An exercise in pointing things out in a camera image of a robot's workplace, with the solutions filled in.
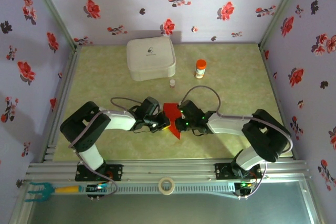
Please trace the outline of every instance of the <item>small white bottle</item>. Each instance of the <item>small white bottle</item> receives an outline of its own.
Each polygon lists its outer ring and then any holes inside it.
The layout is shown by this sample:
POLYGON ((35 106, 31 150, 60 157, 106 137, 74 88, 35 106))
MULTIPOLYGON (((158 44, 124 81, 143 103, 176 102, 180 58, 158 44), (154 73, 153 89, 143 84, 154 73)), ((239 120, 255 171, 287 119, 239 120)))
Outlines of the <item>small white bottle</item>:
POLYGON ((175 88, 175 80, 170 80, 169 85, 172 89, 175 88))

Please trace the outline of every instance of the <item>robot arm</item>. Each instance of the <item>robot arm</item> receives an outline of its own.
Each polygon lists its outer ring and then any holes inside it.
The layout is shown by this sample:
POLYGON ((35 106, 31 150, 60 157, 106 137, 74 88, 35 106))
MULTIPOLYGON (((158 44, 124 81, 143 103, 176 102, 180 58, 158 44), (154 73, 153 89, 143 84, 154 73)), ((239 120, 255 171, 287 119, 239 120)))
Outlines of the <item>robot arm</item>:
POLYGON ((248 139, 251 146, 241 150, 231 163, 236 177, 244 178, 254 166, 265 161, 275 162, 288 143, 287 137, 275 127, 289 136, 290 133, 265 110, 259 109, 251 116, 242 117, 221 116, 216 111, 204 113, 190 100, 178 107, 183 116, 176 119, 175 125, 180 132, 197 130, 201 134, 228 133, 248 139))
POLYGON ((94 102, 87 102, 63 122, 60 131, 81 159, 92 170, 102 173, 105 162, 95 145, 102 132, 111 129, 136 131, 143 126, 152 133, 170 126, 169 119, 164 112, 159 112, 159 103, 152 97, 128 111, 105 110, 94 102))

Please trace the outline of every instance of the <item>red object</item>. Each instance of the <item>red object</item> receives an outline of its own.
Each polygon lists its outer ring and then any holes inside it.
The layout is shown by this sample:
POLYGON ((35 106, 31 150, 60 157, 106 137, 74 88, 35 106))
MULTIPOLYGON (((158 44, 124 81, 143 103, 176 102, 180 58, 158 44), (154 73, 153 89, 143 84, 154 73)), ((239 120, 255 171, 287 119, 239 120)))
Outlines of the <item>red object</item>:
POLYGON ((170 120, 171 125, 168 129, 174 134, 174 136, 180 139, 181 133, 177 130, 175 126, 175 120, 179 118, 182 114, 180 110, 177 108, 177 106, 178 106, 178 103, 164 103, 163 111, 170 120))

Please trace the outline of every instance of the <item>glass panel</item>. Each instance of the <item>glass panel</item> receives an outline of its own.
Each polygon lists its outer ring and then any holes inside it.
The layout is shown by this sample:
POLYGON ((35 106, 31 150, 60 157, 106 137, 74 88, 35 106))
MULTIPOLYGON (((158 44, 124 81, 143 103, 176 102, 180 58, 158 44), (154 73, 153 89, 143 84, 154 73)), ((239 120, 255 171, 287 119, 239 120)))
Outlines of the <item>glass panel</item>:
POLYGON ((36 203, 32 224, 310 223, 299 183, 263 184, 248 200, 214 195, 53 196, 36 203))

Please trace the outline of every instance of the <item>yellow handle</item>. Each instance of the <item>yellow handle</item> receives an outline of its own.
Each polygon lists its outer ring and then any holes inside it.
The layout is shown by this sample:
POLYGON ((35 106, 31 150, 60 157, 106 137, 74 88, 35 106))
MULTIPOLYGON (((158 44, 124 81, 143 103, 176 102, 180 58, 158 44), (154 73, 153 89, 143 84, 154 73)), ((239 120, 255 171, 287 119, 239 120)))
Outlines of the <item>yellow handle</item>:
POLYGON ((55 193, 77 193, 79 192, 80 186, 67 186, 55 188, 55 193))

